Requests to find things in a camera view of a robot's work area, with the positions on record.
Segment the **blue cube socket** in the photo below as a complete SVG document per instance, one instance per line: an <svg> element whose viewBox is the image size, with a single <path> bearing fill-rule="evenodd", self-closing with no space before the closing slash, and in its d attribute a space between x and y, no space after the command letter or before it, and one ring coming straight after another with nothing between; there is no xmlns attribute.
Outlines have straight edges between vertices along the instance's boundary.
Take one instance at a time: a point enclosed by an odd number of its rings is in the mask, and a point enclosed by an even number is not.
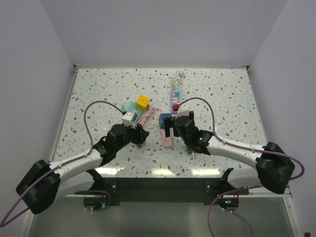
<svg viewBox="0 0 316 237"><path fill-rule="evenodd" d="M164 122L164 120L165 120L165 119L168 119L168 118L171 118L171 117L172 117L172 113L161 113L161 114L159 115L158 121L159 121L159 127L160 127L160 129L164 129L164 128L165 128L165 122Z"/></svg>

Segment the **dark green cube socket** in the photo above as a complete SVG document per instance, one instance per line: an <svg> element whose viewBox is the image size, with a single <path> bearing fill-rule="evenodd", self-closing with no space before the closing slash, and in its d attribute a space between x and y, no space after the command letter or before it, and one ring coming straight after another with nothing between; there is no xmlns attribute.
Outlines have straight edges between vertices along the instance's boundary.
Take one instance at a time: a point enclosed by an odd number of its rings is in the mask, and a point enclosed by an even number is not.
<svg viewBox="0 0 316 237"><path fill-rule="evenodd" d="M187 146L187 153L188 154L191 154L192 156L195 156L196 155L196 148L195 147L192 147L192 146Z"/></svg>

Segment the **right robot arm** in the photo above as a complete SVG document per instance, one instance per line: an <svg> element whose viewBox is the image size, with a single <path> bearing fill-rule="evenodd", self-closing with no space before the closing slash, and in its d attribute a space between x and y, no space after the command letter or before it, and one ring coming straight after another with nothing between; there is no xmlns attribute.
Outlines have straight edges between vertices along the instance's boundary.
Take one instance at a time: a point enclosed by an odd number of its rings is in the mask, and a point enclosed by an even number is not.
<svg viewBox="0 0 316 237"><path fill-rule="evenodd" d="M229 169L222 176L220 189L231 194L244 186L263 186L275 194L283 194L295 169L279 145L248 145L216 136L214 132L200 130L194 121L194 112L188 116L164 119L166 136L180 137L194 152L232 159L247 165L244 170Z"/></svg>

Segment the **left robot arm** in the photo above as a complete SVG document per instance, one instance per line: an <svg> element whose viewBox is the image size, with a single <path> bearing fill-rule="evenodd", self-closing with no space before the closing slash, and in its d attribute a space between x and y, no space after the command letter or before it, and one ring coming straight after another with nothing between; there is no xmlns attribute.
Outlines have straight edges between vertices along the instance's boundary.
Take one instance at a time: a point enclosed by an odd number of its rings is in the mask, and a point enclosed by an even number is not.
<svg viewBox="0 0 316 237"><path fill-rule="evenodd" d="M91 150L78 157L47 163L39 160L33 164L16 188L17 194L33 214L47 210L62 191L62 184L88 171L111 162L118 151L132 143L143 144L149 132L142 125L135 128L115 124Z"/></svg>

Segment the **pink power strip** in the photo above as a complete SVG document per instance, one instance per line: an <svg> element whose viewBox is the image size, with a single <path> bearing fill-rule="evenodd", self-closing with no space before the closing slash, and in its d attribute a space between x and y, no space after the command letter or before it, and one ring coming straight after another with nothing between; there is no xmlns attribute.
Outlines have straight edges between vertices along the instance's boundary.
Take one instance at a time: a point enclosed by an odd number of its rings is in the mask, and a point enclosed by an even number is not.
<svg viewBox="0 0 316 237"><path fill-rule="evenodd" d="M164 129L161 129L160 133L161 133L162 146L164 148L172 148L173 147L172 137L171 136L166 137Z"/></svg>

